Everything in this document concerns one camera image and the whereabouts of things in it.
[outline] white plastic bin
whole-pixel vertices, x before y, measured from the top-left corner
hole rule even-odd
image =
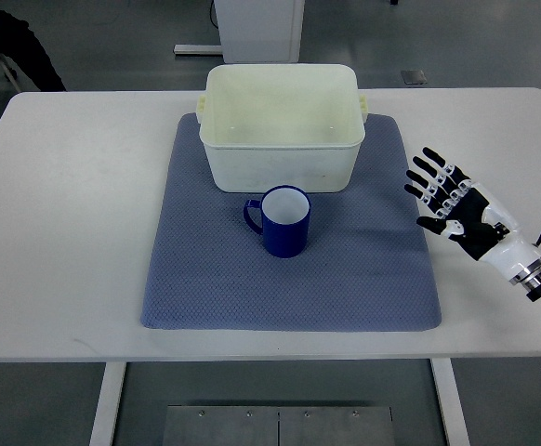
[[[343,65],[222,65],[197,106],[217,186],[343,190],[365,137],[365,97]]]

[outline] table leg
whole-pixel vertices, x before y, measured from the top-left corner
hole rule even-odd
[[[448,444],[450,446],[469,446],[467,426],[450,358],[431,359],[431,370],[438,392],[440,412]]]
[[[105,364],[89,446],[112,445],[115,421],[124,386],[124,374],[125,362],[107,362]]]

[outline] textured mat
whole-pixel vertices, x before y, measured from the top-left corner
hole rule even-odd
[[[441,321],[395,121],[370,115],[351,181],[310,195],[299,256],[268,254],[242,217],[247,198],[213,181],[194,114],[182,117],[152,249],[149,328],[420,331]]]

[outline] white table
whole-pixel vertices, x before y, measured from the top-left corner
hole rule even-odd
[[[526,237],[536,239],[541,228],[540,90],[363,92],[370,112],[395,118],[409,161],[424,146],[439,151],[484,183],[522,223]],[[176,126],[183,114],[195,110],[198,95],[25,93],[12,99],[0,121],[0,361],[541,355],[541,300],[532,303],[520,287],[431,234],[427,239],[442,306],[442,324],[432,330],[142,327],[144,285]],[[423,205],[420,212],[429,214]],[[435,364],[443,366],[444,377],[452,372],[449,362]],[[119,378],[123,370],[117,368]]]

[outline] metal plate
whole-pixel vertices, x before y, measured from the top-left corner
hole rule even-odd
[[[283,407],[280,414],[280,446],[394,446],[389,407]]]
[[[394,446],[389,407],[169,406],[164,446]]]
[[[169,406],[164,446],[277,446],[276,407]]]

